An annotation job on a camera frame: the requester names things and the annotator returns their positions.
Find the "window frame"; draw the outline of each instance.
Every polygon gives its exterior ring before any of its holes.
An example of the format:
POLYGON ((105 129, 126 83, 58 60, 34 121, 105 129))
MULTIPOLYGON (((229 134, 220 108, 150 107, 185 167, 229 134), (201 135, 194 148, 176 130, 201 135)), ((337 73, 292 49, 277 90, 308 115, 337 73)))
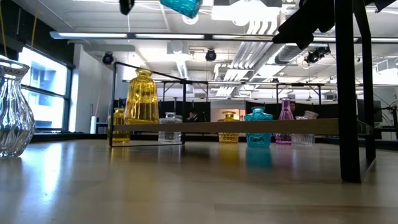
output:
POLYGON ((58 93, 54 93, 52 91, 48 91, 48 90, 43 90, 40 88, 36 88, 36 87, 32 87, 29 85, 25 85, 25 84, 21 84, 21 88, 25 89, 25 90, 29 90, 31 92, 34 93, 40 93, 43 95, 48 95, 48 96, 53 96, 53 97, 59 97, 63 99, 63 115, 62 115, 62 127, 61 128, 36 128, 36 130, 39 131, 68 131, 69 129, 69 115, 70 115, 70 92, 72 90, 72 70, 73 67, 68 66, 67 64, 51 57, 48 56, 47 54, 36 50, 36 49, 30 49, 30 46, 26 45, 26 48, 28 48, 29 50, 37 53, 37 54, 41 54, 41 56, 47 57, 50 60, 53 60, 54 62, 57 62, 63 66, 65 66, 67 68, 67 82, 66 82, 66 87, 65 87, 65 94, 61 95, 58 93))

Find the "window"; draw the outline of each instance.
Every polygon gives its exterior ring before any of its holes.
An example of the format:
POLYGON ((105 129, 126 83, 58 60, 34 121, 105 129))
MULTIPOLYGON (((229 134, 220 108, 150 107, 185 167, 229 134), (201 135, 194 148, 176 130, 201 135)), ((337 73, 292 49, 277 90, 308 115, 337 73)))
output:
POLYGON ((22 94, 32 108, 36 128, 66 130, 71 70, 28 48, 19 53, 19 61, 30 66, 21 84, 22 94))

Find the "security camera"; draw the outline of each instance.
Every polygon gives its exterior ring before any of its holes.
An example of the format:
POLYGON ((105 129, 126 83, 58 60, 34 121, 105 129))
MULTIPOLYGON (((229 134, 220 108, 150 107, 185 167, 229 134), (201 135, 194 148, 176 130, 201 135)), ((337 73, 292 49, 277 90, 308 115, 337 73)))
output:
POLYGON ((214 51, 214 49, 208 49, 207 53, 206 53, 206 61, 213 62, 214 60, 216 60, 216 58, 217 58, 217 54, 214 51))
POLYGON ((111 65, 113 62, 112 52, 105 52, 105 56, 102 58, 102 62, 105 65, 111 65))

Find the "small yellow vase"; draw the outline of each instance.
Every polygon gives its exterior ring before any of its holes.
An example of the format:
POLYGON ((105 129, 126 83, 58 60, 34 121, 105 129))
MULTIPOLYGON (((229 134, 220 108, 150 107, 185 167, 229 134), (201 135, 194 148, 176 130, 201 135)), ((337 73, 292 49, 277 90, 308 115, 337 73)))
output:
MULTIPOLYGON (((220 122, 235 122, 238 120, 234 119, 235 112, 225 111, 223 112, 224 119, 219 120, 220 122)), ((237 143, 239 141, 239 133, 218 133, 218 139, 223 143, 237 143)))
MULTIPOLYGON (((108 119, 108 140, 110 137, 110 125, 111 118, 108 119)), ((115 112, 113 114, 113 125, 124 124, 124 109, 115 108, 115 112)), ((130 132, 129 131, 113 131, 112 142, 115 143, 128 143, 130 141, 130 132)))

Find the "person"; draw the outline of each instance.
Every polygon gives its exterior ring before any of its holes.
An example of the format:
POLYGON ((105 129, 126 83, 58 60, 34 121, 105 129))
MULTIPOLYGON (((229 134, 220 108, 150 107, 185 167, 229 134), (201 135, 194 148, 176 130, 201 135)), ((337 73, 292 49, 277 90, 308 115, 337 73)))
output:
POLYGON ((291 110, 291 112, 293 114, 293 119, 296 119, 296 116, 294 114, 294 111, 296 110, 296 102, 294 102, 294 101, 290 102, 290 110, 291 110))
POLYGON ((187 122, 190 122, 190 123, 201 122, 201 119, 198 114, 199 114, 198 109, 191 108, 187 122))

